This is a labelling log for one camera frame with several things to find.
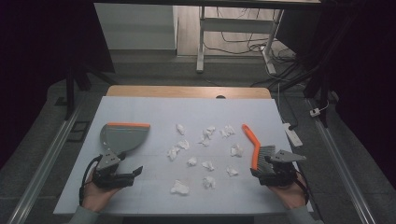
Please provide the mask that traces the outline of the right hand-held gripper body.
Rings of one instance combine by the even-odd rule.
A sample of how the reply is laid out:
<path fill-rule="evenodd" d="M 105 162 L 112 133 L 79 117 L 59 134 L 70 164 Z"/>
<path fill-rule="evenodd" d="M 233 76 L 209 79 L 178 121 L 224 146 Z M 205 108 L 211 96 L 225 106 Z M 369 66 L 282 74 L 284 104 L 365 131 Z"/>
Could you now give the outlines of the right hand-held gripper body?
<path fill-rule="evenodd" d="M 293 164 L 296 161 L 306 160 L 306 156 L 283 149 L 275 153 L 272 158 L 275 161 L 272 164 L 274 172 L 268 174 L 269 178 L 265 185 L 268 187 L 286 187 L 292 184 L 297 179 L 297 170 Z"/>

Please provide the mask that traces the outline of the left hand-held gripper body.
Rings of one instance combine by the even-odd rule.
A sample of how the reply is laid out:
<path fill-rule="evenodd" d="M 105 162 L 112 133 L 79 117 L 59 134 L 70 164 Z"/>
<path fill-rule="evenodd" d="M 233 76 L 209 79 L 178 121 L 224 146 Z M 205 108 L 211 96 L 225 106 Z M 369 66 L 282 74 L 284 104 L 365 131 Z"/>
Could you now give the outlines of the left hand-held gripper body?
<path fill-rule="evenodd" d="M 120 158 L 111 150 L 101 156 L 95 166 L 92 182 L 100 189 L 122 189 L 134 184 L 133 174 L 118 174 Z"/>

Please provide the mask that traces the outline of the orange-handled grey brush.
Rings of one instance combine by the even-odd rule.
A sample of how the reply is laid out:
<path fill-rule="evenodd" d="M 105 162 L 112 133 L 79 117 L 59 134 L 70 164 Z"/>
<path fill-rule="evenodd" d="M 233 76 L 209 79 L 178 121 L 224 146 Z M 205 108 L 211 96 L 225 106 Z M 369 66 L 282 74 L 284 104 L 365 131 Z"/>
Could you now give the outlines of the orange-handled grey brush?
<path fill-rule="evenodd" d="M 267 163 L 264 157 L 265 156 L 272 157 L 275 154 L 276 147 L 274 145 L 262 146 L 256 135 L 254 134 L 254 132 L 251 131 L 246 124 L 242 125 L 242 129 L 245 135 L 247 136 L 247 138 L 253 144 L 251 168 L 255 170 L 259 170 L 266 174 L 272 174 L 274 172 L 273 166 L 272 164 Z"/>

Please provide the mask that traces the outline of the grey dustpan with orange edge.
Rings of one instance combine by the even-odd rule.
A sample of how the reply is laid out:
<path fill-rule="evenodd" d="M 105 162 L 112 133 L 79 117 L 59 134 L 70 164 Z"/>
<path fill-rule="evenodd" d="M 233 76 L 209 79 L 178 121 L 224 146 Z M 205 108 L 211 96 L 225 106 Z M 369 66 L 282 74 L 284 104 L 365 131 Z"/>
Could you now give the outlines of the grey dustpan with orange edge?
<path fill-rule="evenodd" d="M 104 149 L 116 155 L 126 154 L 139 147 L 149 135 L 148 123 L 109 122 L 100 132 L 100 142 Z"/>

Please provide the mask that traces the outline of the white paper wads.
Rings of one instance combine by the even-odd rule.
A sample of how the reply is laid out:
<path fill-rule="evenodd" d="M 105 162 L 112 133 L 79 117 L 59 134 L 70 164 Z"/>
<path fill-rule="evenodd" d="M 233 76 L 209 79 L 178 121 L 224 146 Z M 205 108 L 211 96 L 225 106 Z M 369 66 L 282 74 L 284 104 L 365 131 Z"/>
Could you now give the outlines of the white paper wads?
<path fill-rule="evenodd" d="M 185 128 L 181 124 L 176 125 L 177 131 L 180 135 L 184 135 L 186 133 Z M 200 144 L 204 147 L 208 147 L 211 136 L 214 134 L 216 130 L 215 126 L 209 126 L 203 129 L 203 133 L 201 136 Z M 219 130 L 219 133 L 222 138 L 228 138 L 231 135 L 235 134 L 235 130 L 233 126 L 226 125 L 223 129 Z M 190 143 L 187 139 L 180 140 L 174 146 L 172 146 L 167 151 L 167 157 L 170 161 L 174 161 L 177 158 L 178 152 L 183 150 L 188 150 L 190 148 Z M 238 144 L 233 144 L 230 149 L 230 155 L 232 157 L 241 158 L 243 155 L 244 149 L 242 149 Z M 188 167 L 193 167 L 198 164 L 198 159 L 196 157 L 191 157 L 186 161 Z M 213 172 L 215 170 L 215 166 L 212 161 L 203 161 L 201 165 L 209 172 Z M 226 173 L 228 176 L 237 176 L 239 175 L 238 171 L 235 170 L 232 166 L 228 166 L 226 168 Z M 203 185 L 206 189 L 213 189 L 216 186 L 216 180 L 212 176 L 205 176 L 203 179 Z M 170 189 L 170 192 L 173 194 L 179 195 L 188 195 L 190 193 L 190 187 L 184 184 L 180 180 L 176 180 L 173 187 Z"/>

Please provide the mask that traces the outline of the person's right hand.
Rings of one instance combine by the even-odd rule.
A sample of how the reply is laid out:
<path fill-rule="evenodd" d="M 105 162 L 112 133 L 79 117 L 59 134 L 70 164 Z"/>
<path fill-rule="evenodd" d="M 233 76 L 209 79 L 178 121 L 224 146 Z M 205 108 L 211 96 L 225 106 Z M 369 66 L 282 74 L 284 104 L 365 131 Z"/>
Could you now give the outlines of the person's right hand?
<path fill-rule="evenodd" d="M 287 209 L 295 209 L 306 205 L 305 193 L 297 183 L 286 187 L 270 187 Z"/>

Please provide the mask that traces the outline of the person's left hand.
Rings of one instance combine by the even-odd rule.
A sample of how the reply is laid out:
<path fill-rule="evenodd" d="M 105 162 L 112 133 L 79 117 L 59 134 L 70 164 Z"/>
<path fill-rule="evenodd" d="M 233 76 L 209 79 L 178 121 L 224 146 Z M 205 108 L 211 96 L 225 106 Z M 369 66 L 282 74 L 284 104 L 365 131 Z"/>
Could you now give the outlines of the person's left hand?
<path fill-rule="evenodd" d="M 120 189 L 100 189 L 92 182 L 92 175 L 89 175 L 83 190 L 82 207 L 99 213 L 104 210 L 111 198 Z"/>

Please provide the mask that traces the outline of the white power strip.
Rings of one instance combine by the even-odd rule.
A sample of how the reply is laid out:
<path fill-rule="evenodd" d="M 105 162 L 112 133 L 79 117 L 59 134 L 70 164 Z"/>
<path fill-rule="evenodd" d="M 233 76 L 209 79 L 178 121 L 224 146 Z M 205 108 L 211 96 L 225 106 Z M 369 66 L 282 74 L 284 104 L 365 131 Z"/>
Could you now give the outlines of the white power strip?
<path fill-rule="evenodd" d="M 291 144 L 294 147 L 301 147 L 303 145 L 303 142 L 301 141 L 301 139 L 299 138 L 297 133 L 290 128 L 289 123 L 284 123 L 283 128 L 284 128 L 284 131 L 285 131 L 287 137 L 289 138 Z"/>

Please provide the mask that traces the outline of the black metal stand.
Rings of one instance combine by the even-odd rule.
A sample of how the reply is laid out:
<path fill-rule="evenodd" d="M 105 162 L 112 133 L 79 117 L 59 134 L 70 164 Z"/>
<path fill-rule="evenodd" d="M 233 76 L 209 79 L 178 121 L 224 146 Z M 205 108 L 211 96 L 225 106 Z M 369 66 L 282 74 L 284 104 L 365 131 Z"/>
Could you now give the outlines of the black metal stand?
<path fill-rule="evenodd" d="M 327 47 L 318 64 L 310 70 L 310 80 L 304 89 L 305 98 L 314 98 L 319 93 L 319 114 L 317 119 L 327 128 L 328 93 L 330 89 L 331 65 L 334 53 L 342 40 L 342 35 L 336 34 Z"/>
<path fill-rule="evenodd" d="M 75 110 L 75 89 L 77 84 L 82 91 L 89 91 L 92 84 L 88 78 L 88 74 L 92 74 L 110 85 L 116 85 L 117 82 L 108 77 L 105 73 L 93 68 L 85 63 L 76 63 L 72 65 L 66 73 L 66 116 L 65 120 L 69 120 Z"/>

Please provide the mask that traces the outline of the wooden table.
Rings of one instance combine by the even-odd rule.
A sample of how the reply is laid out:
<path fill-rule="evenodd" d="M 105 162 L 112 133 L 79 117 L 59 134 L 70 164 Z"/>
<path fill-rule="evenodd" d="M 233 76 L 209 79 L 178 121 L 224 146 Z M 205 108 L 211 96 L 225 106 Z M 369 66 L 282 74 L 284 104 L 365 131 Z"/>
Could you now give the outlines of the wooden table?
<path fill-rule="evenodd" d="M 270 99 L 271 93 L 266 88 L 113 85 L 106 96 Z"/>

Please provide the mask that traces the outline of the dark curtain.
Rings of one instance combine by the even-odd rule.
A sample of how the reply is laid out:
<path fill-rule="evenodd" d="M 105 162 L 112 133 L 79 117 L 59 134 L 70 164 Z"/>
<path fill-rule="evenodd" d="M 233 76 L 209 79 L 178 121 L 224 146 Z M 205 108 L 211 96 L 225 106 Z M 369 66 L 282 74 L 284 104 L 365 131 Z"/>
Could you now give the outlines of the dark curtain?
<path fill-rule="evenodd" d="M 396 188 L 396 0 L 367 0 L 332 62 L 336 111 Z"/>
<path fill-rule="evenodd" d="M 88 66 L 112 72 L 96 0 L 0 0 L 0 168 L 27 134 L 49 87 Z"/>

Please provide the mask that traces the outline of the white cabinet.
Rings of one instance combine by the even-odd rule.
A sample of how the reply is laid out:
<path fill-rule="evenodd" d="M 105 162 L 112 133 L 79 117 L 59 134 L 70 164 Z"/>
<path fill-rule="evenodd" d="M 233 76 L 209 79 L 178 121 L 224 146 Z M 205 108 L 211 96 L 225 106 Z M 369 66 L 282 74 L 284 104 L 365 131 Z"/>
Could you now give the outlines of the white cabinet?
<path fill-rule="evenodd" d="M 109 3 L 94 7 L 110 49 L 177 49 L 177 7 Z"/>

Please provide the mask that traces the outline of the black floor bracket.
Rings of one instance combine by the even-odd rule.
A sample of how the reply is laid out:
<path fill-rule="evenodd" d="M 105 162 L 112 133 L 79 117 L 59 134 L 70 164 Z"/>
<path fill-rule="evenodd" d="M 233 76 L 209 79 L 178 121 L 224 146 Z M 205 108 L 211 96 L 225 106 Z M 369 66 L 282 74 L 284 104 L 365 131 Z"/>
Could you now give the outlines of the black floor bracket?
<path fill-rule="evenodd" d="M 88 121 L 76 121 L 69 132 L 66 139 L 67 142 L 81 143 L 84 141 L 88 130 L 90 128 L 90 123 Z"/>

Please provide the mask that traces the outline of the aluminium rail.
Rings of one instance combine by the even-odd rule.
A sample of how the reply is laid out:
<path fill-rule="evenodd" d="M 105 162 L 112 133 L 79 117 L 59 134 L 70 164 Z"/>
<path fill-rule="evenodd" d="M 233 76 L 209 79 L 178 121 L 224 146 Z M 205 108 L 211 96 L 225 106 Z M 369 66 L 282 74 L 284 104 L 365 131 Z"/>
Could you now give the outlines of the aluminium rail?
<path fill-rule="evenodd" d="M 31 181 L 22 194 L 14 211 L 11 213 L 7 224 L 24 224 L 28 218 L 35 201 L 42 190 L 54 163 L 56 162 L 63 146 L 69 135 L 72 126 L 74 125 L 82 107 L 82 102 L 79 102 L 74 111 L 70 114 L 67 120 L 64 120 L 60 129 L 54 136 L 49 148 L 46 151 L 42 161 L 39 163 Z"/>
<path fill-rule="evenodd" d="M 327 151 L 332 159 L 337 173 L 339 174 L 347 194 L 352 201 L 355 210 L 361 220 L 361 224 L 379 224 L 374 216 L 372 209 L 367 203 L 361 188 L 355 182 L 355 178 L 350 172 L 347 162 L 345 161 L 340 147 L 336 144 L 332 132 L 329 128 L 326 128 L 323 122 L 318 117 L 311 118 L 321 136 L 322 141 L 327 148 Z"/>

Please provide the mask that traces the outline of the white metal desk frame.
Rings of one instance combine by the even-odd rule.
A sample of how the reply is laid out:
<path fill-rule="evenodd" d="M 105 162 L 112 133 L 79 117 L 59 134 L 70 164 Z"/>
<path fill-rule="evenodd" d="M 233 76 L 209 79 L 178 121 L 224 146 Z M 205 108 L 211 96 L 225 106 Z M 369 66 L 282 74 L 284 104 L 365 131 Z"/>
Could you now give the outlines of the white metal desk frame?
<path fill-rule="evenodd" d="M 197 52 L 196 72 L 204 72 L 204 39 L 205 32 L 251 33 L 268 35 L 267 43 L 261 47 L 262 57 L 269 75 L 275 75 L 276 69 L 270 57 L 270 50 L 283 15 L 283 9 L 274 10 L 274 18 L 270 21 L 250 19 L 209 18 L 205 15 L 205 7 L 199 7 L 199 45 Z"/>

